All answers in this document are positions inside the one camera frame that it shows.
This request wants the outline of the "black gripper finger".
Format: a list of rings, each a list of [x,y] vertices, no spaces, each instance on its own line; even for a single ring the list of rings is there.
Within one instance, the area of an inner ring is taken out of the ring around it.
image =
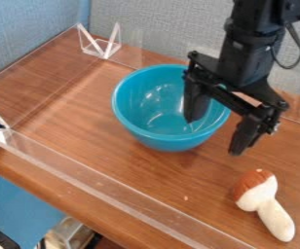
[[[184,88],[184,117],[188,123],[198,121],[209,108],[210,96],[206,88],[193,83],[185,82]]]
[[[252,115],[243,117],[229,143],[228,151],[233,156],[240,156],[253,145],[255,140],[260,135],[260,128],[261,120],[257,117]]]

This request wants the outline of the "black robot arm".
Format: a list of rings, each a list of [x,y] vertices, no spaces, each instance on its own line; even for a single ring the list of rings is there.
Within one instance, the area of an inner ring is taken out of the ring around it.
[[[225,21],[221,55],[188,54],[184,71],[184,117],[202,118],[209,102],[217,100],[243,120],[229,144],[238,156],[264,134],[276,132],[281,113],[289,108],[269,84],[285,35],[299,41],[293,23],[300,21],[300,0],[233,0]]]

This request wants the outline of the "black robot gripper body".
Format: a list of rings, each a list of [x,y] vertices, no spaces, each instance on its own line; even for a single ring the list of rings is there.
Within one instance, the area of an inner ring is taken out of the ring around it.
[[[275,133],[288,102],[269,84],[269,76],[283,38],[267,38],[241,43],[225,38],[221,55],[214,58],[190,52],[184,82],[202,85],[222,105],[241,117],[252,115],[261,120],[260,135]]]

